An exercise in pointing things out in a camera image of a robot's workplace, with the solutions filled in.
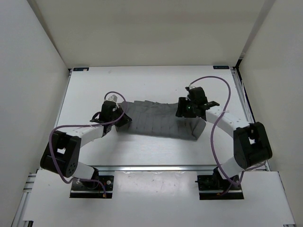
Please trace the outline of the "grey pleated skirt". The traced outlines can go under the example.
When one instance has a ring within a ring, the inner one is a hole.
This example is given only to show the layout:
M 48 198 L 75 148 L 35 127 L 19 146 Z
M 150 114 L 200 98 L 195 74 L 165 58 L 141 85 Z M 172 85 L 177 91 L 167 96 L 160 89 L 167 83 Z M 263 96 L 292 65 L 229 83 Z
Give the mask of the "grey pleated skirt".
M 165 137 L 196 141 L 204 131 L 206 122 L 201 118 L 178 118 L 178 104 L 162 104 L 152 101 L 122 102 L 125 114 L 132 121 L 116 127 L 119 133 Z

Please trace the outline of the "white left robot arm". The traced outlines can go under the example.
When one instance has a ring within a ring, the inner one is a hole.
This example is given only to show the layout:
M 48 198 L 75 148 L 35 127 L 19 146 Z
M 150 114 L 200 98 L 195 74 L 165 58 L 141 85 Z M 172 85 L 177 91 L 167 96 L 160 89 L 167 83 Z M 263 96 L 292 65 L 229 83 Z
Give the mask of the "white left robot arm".
M 40 167 L 59 174 L 63 178 L 75 177 L 83 180 L 88 189 L 95 189 L 99 184 L 97 170 L 79 162 L 80 149 L 84 145 L 107 135 L 112 126 L 120 128 L 132 119 L 126 114 L 126 108 L 115 101 L 104 101 L 101 111 L 92 116 L 89 125 L 71 125 L 71 132 L 59 129 L 51 133 L 50 140 L 40 161 Z

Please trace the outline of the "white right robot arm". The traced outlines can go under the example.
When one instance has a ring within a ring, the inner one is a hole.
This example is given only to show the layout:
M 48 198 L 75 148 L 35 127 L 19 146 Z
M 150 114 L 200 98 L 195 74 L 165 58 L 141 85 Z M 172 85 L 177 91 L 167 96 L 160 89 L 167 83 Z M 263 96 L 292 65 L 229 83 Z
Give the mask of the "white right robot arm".
M 201 87 L 186 87 L 186 91 L 188 95 L 178 99 L 176 116 L 203 119 L 233 139 L 233 156 L 214 169 L 213 185 L 216 188 L 236 184 L 233 177 L 272 158 L 272 149 L 262 123 L 241 120 L 222 109 L 217 102 L 209 102 Z

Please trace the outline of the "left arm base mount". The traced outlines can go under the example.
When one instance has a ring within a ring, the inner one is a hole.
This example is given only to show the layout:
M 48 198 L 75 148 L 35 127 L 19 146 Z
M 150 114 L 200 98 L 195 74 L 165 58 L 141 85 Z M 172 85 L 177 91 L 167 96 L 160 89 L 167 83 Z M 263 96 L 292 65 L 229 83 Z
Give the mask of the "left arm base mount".
M 74 199 L 111 199 L 113 196 L 114 175 L 98 174 L 98 182 L 86 182 L 73 180 L 70 190 L 70 198 Z

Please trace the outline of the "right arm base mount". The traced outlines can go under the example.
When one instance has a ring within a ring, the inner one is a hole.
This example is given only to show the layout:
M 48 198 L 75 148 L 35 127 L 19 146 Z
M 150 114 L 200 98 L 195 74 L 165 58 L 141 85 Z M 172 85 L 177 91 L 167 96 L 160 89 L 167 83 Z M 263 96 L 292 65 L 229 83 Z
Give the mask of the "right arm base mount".
M 223 179 L 219 169 L 215 168 L 211 175 L 198 175 L 195 181 L 198 184 L 200 200 L 243 200 L 244 195 L 240 184 L 240 177 L 235 175 L 231 183 Z

